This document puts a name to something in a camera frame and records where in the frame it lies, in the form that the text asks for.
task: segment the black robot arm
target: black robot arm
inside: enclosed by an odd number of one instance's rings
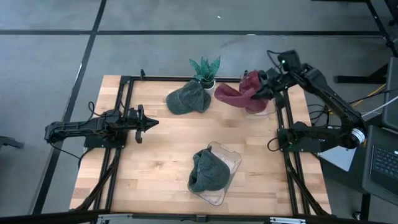
[[[280,129],[278,131],[279,139],[290,145],[298,144],[305,138],[315,141],[324,140],[321,143],[321,151],[319,149],[314,151],[314,148],[297,149],[294,147],[289,147],[288,150],[322,152],[335,146],[354,149],[365,140],[366,127],[361,114],[328,86],[325,76],[318,69],[306,63],[301,64],[299,56],[294,50],[279,54],[278,60],[286,73],[278,73],[273,68],[266,72],[260,71],[261,87],[253,96],[254,98],[268,100],[275,98],[276,105],[283,108],[284,98],[280,92],[298,84],[305,91],[317,95],[341,120],[341,127],[338,129],[308,127],[303,122],[296,122],[289,129]]]
[[[109,110],[97,118],[79,122],[53,122],[45,127],[44,139],[48,143],[56,143],[70,137],[97,137],[104,142],[117,142],[123,133],[136,130],[136,141],[142,142],[141,131],[145,132],[159,122],[147,118],[142,105],[138,110],[130,108],[127,116],[122,117],[118,110]]]

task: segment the gray cloth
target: gray cloth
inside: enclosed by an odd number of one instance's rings
[[[211,147],[193,156],[193,170],[189,175],[188,188],[192,192],[221,190],[229,181],[231,171],[213,153]]]
[[[186,114],[192,111],[203,113],[209,108],[211,96],[195,80],[189,81],[182,88],[166,97],[166,104],[173,114]]]

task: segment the white object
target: white object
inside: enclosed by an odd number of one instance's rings
[[[376,108],[376,109],[374,109],[374,110],[372,110],[372,111],[367,112],[366,114],[362,115],[362,117],[365,117],[365,116],[367,116],[367,115],[369,115],[369,114],[371,114],[371,113],[377,111],[378,109],[381,109],[381,108],[383,108],[383,107],[389,105],[390,103],[392,103],[392,102],[395,101],[396,99],[398,99],[398,96],[396,96],[394,99],[388,101],[387,103],[384,103],[383,105],[379,106],[378,108]]]
[[[363,142],[365,142],[365,139],[366,139],[366,138],[365,138],[365,134],[364,134],[362,131],[360,131],[360,130],[354,128],[354,129],[352,130],[351,134],[352,134],[353,136],[355,136],[355,137],[358,139],[358,141],[359,141],[360,144],[362,144]]]
[[[216,80],[213,80],[213,87],[211,88],[203,88],[205,92],[207,92],[210,96],[214,93],[214,89],[216,88]]]
[[[333,149],[323,152],[320,157],[348,172],[353,162],[355,150],[356,149],[346,149],[341,146],[336,146]]]

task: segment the metal bracket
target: metal bracket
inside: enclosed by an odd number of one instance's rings
[[[197,222],[198,223],[205,223],[205,222],[207,222],[206,218],[207,218],[206,215],[197,215]]]
[[[298,218],[279,218],[279,217],[270,217],[271,224],[305,224],[305,220],[301,220]]]
[[[87,148],[124,148],[128,131],[119,133],[114,139],[104,139],[101,136],[87,136],[84,146]]]
[[[122,220],[132,218],[132,214],[106,214],[106,215],[98,215],[98,221],[104,223],[105,221],[109,220]]]
[[[144,76],[145,76],[144,69],[141,69],[141,72],[140,72],[140,75],[139,75],[140,79],[144,80]]]
[[[130,82],[130,76],[122,76],[121,78],[120,78],[120,82],[119,82],[119,84],[120,85],[124,85],[124,84],[127,84],[127,83],[129,83]]]

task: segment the wire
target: wire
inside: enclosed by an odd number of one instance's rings
[[[269,140],[269,142],[268,142],[268,144],[267,144],[267,148],[268,148],[268,150],[270,150],[271,152],[276,152],[276,151],[279,151],[279,149],[282,149],[281,147],[279,147],[279,148],[277,148],[277,149],[270,149],[270,148],[269,148],[269,144],[270,144],[272,141],[274,141],[275,139],[278,139],[278,137],[275,137],[275,138]]]
[[[379,90],[381,90],[382,88],[384,88],[386,86],[386,84],[381,85],[379,88],[377,88],[376,90],[374,90],[373,92],[371,92],[370,94],[368,94],[366,97],[364,97],[363,99],[359,99],[359,100],[355,100],[349,104],[354,103],[353,105],[351,105],[351,107],[355,107],[356,105],[360,104],[363,102],[363,100],[370,98],[371,96],[375,95]]]
[[[98,114],[98,113],[95,113],[94,112],[94,110],[95,110],[95,105],[94,105],[94,102],[92,102],[92,101],[90,101],[90,102],[88,102],[88,110],[90,110],[90,112],[91,112],[91,114],[95,114],[95,115],[97,115],[97,116],[99,116],[99,117],[102,117],[102,118],[107,118],[107,117],[110,117],[110,116],[112,116],[112,115],[114,115],[115,113],[116,113],[116,110],[113,110],[113,112],[111,113],[111,114],[106,114],[106,113],[104,113],[104,114]]]
[[[80,159],[78,156],[76,156],[76,155],[74,155],[74,154],[72,154],[72,153],[70,153],[70,152],[64,151],[64,150],[62,150],[62,149],[60,149],[60,148],[54,146],[52,143],[50,143],[50,145],[51,145],[54,149],[56,149],[56,150],[59,150],[59,151],[64,152],[64,153],[66,153],[66,154],[68,154],[68,155],[71,155],[71,156],[73,156],[73,157],[76,157],[77,159]]]
[[[367,112],[366,114],[362,115],[362,117],[365,117],[365,116],[367,116],[367,115],[369,115],[369,114],[371,114],[371,113],[377,111],[378,109],[381,109],[381,108],[383,108],[383,107],[389,105],[390,103],[394,102],[396,99],[398,99],[398,96],[396,96],[394,99],[388,101],[387,103],[384,103],[383,105],[379,106],[378,108],[376,108],[376,109],[374,109],[374,110],[372,110],[372,111]]]
[[[383,90],[383,91],[381,91],[381,92],[379,92],[379,93],[376,93],[375,95],[365,96],[364,98],[361,98],[361,99],[358,99],[358,100],[349,102],[349,104],[355,103],[355,102],[360,101],[360,100],[366,100],[366,99],[372,98],[372,97],[377,96],[377,95],[380,95],[380,94],[385,94],[385,93],[389,93],[389,92],[392,92],[392,91],[397,91],[397,90],[398,90],[398,89],[387,90],[387,91],[386,91],[386,90]]]
[[[271,54],[276,54],[276,55],[278,55],[278,54],[281,54],[281,52],[273,52],[273,51],[271,51],[271,50],[267,50],[267,55],[268,55],[268,57],[269,57],[269,60],[271,60],[271,62],[275,65],[275,67],[278,68],[279,73],[280,73],[280,74],[283,74],[282,69],[281,69],[282,65],[281,65],[281,64],[279,64],[279,65],[276,64],[276,62],[275,62],[274,59],[272,58]]]
[[[381,90],[382,88],[384,88],[386,86],[386,84],[381,85],[379,88],[377,88],[377,90],[374,90],[373,92],[371,92],[368,96],[372,96],[373,94],[377,93],[379,90]],[[351,105],[352,107],[362,103],[363,100],[359,100],[358,102],[354,103],[353,105]]]
[[[368,113],[368,112],[362,112],[361,114],[366,114],[366,113]],[[379,112],[373,112],[373,113],[375,113],[375,114],[381,114],[381,113],[379,113]]]
[[[79,158],[79,163],[78,163],[78,168],[80,168],[80,164],[81,164],[81,160],[83,159],[83,157],[90,152],[91,150],[93,150],[94,148],[87,148],[87,150],[80,156]]]
[[[321,106],[321,107],[325,107],[325,106],[323,106],[323,105],[318,105],[318,104],[307,105],[307,107],[310,107],[310,106]]]
[[[320,117],[320,116],[322,116],[323,114],[325,114],[325,113],[326,113],[326,110],[323,109],[323,110],[320,110],[320,111],[312,111],[310,114],[313,114],[313,113],[319,113],[318,116],[316,116],[316,117],[314,117],[314,118],[311,118],[311,119],[317,119],[318,117]]]

